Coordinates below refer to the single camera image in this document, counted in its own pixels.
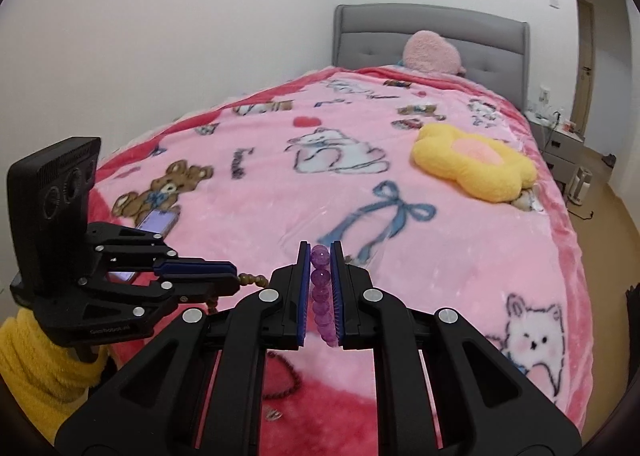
yellow flower pillow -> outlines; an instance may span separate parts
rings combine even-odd
[[[533,186],[534,163],[499,140],[449,124],[422,127],[411,157],[423,171],[457,182],[474,198],[510,202]]]

brown bear print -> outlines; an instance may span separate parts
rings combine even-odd
[[[169,210],[176,204],[180,194],[195,190],[202,180],[212,176],[213,167],[210,165],[188,167],[186,160],[178,160],[167,167],[162,178],[156,178],[151,182],[148,191],[142,194],[130,192],[120,196],[113,205],[111,214],[116,217],[133,218],[138,226],[152,210]]]

gray nightstand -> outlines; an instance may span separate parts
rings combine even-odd
[[[554,122],[537,118],[531,112],[525,112],[525,116],[531,126],[538,149],[542,152],[549,171],[564,194],[580,165],[584,141],[574,132],[560,128],[554,130]]]

red heart print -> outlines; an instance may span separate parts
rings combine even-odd
[[[297,116],[293,119],[295,128],[317,128],[322,125],[322,120],[317,116]]]

wall outlet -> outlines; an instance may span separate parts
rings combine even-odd
[[[540,86],[540,98],[538,99],[542,104],[548,106],[550,99],[549,88],[545,88],[544,86]]]

